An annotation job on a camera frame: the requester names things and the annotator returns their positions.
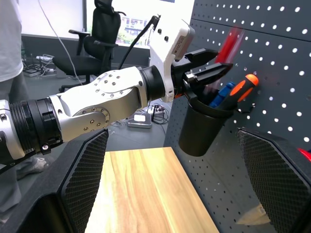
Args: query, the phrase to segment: orange screwdriver handle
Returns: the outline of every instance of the orange screwdriver handle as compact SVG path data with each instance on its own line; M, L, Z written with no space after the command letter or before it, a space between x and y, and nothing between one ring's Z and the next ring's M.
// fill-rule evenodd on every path
M237 84L217 108L223 110L236 108L237 104L245 99L258 83L259 80L255 75L246 75L246 79Z

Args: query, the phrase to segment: wooden board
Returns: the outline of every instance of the wooden board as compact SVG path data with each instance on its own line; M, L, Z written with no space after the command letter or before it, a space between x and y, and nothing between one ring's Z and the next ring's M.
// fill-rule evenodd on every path
M86 233L218 233L172 148L107 152Z

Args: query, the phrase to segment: person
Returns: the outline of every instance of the person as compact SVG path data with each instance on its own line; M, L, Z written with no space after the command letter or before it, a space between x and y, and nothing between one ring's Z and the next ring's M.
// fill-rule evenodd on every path
M0 0L0 100L28 99L21 60L21 19L18 0ZM31 157L0 175L0 225L21 200L17 180L45 170L52 158Z

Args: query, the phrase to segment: gray pants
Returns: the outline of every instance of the gray pants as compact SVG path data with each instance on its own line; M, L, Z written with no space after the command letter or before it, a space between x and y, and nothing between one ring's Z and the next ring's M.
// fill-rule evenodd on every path
M23 72L13 79L0 82L0 100L8 100L10 103L14 103L27 99L28 92ZM21 200L17 172L27 166L32 166L32 163L33 158L31 157L0 175L0 222L9 217L12 207Z

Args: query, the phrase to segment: mesh grille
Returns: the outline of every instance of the mesh grille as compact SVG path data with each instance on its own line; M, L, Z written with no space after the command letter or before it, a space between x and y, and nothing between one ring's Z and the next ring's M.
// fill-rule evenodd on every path
M269 142L238 132L253 189L277 232L291 232L309 204L309 188Z
M85 231L101 180L108 132L90 142L65 188L64 203L77 232Z

